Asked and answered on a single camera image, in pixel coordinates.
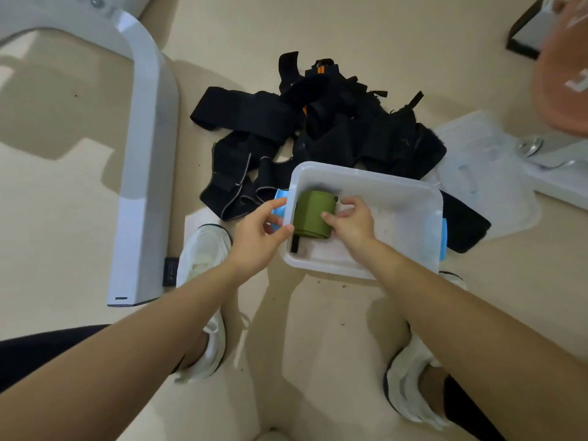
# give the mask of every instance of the shoe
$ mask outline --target shoe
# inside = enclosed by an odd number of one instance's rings
[[[254,441],[292,441],[292,439],[279,430],[270,429],[268,432],[259,435]]]
[[[467,290],[465,282],[458,275],[451,272],[440,272],[439,275]],[[431,410],[419,391],[420,376],[429,365],[441,367],[420,337],[413,334],[408,346],[399,351],[388,365],[384,375],[384,394],[395,411],[408,420],[425,422],[442,430],[450,422]]]
[[[199,227],[188,239],[180,255],[176,287],[220,265],[229,255],[231,244],[231,237],[222,226],[204,224]],[[226,333],[220,312],[219,309],[203,329],[209,334],[204,354],[195,364],[178,371],[175,383],[207,378],[219,367],[226,348]]]

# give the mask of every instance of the green roll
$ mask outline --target green roll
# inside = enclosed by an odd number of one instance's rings
[[[334,213],[337,197],[328,192],[308,190],[298,197],[294,211],[294,235],[307,238],[327,239],[331,226],[320,216],[323,212]]]

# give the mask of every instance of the foot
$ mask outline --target foot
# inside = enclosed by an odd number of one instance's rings
[[[440,272],[445,280],[467,289],[464,281],[450,272]],[[384,393],[390,405],[413,422],[425,422],[438,430],[449,425],[443,409],[443,387],[447,373],[413,334],[408,346],[397,353],[384,376]]]
[[[220,265],[231,249],[226,229],[204,224],[196,230],[183,248],[178,264],[176,285],[181,286],[197,275]],[[226,335],[219,309],[204,327],[194,345],[182,360],[176,383],[204,379],[214,373],[224,355]]]
[[[290,437],[284,435],[277,429],[270,429],[268,432],[262,433],[254,441],[292,441]]]

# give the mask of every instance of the pant leg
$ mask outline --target pant leg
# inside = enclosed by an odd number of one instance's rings
[[[445,379],[443,404],[447,419],[480,441],[505,441],[496,427],[451,376]]]
[[[0,393],[107,326],[82,326],[0,341]]]

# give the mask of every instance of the black strap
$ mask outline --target black strap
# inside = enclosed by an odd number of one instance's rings
[[[287,189],[292,171],[307,160],[344,167],[359,163],[374,172],[421,179],[445,155],[435,133],[416,122],[413,109],[422,92],[388,113],[379,101],[386,91],[368,92],[357,77],[346,79],[332,59],[317,60],[304,77],[298,52],[283,54],[278,67],[280,96],[210,87],[190,116],[208,130],[234,130],[214,145],[212,177],[200,197],[222,220],[250,213],[274,198],[276,189]],[[292,158],[274,162],[288,137],[295,140]],[[254,180],[252,170],[258,171]],[[466,251],[490,223],[451,198],[444,208],[448,246]],[[464,225],[463,216],[473,225]]]

